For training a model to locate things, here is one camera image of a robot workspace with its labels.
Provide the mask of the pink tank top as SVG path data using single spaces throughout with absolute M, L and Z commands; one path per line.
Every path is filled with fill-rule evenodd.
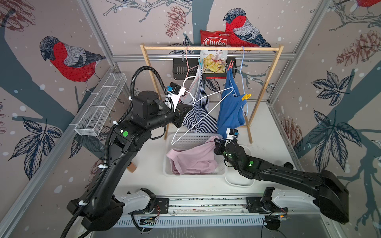
M 167 154 L 172 173 L 175 175 L 204 175 L 214 173 L 218 167 L 214 149 L 218 136 L 211 136 L 208 140 L 188 150 L 171 149 Z

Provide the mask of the white wire hanger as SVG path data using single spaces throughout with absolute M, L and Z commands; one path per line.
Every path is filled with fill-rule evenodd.
M 188 133 L 216 133 L 217 119 L 211 116 L 210 113 L 234 91 L 233 87 L 228 87 L 206 94 L 202 77 L 194 76 L 193 78 L 191 87 L 189 89 L 183 88 L 184 94 L 180 97 L 181 105 L 192 106 L 191 111 L 186 114 L 184 122 L 181 124 L 181 126 L 187 128 L 187 131 L 180 137 L 177 136 L 178 132 L 175 132 L 171 145 L 176 144 Z M 226 93 L 226 95 L 222 96 L 221 100 L 212 109 L 209 109 L 209 96 L 219 93 Z

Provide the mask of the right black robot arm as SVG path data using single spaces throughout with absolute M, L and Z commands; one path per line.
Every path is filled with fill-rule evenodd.
M 216 138 L 214 143 L 214 153 L 223 156 L 241 176 L 302 191 L 314 198 L 313 204 L 327 218 L 341 224 L 349 222 L 349 191 L 332 172 L 310 173 L 278 166 L 247 155 L 235 140 Z

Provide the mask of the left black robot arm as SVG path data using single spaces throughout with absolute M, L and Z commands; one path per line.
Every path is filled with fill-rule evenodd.
M 159 100 L 154 91 L 142 91 L 135 94 L 135 84 L 140 73 L 148 70 L 156 76 L 166 95 L 167 101 Z M 168 91 L 159 73 L 151 66 L 142 66 L 136 70 L 131 80 L 132 101 L 127 111 L 111 127 L 106 140 L 103 162 L 99 165 L 96 177 L 86 192 L 77 199 L 71 200 L 67 209 L 72 218 L 64 228 L 61 236 L 65 238 L 78 217 L 82 217 L 82 225 L 86 237 L 93 231 L 106 231 L 112 228 L 122 217 L 125 204 L 119 201 L 114 191 L 127 166 L 142 149 L 145 142 L 152 137 L 152 131 L 173 124 L 181 128 L 185 116 L 192 107 L 186 104 L 175 105 L 172 95 L 178 96 L 178 85 L 172 85 Z

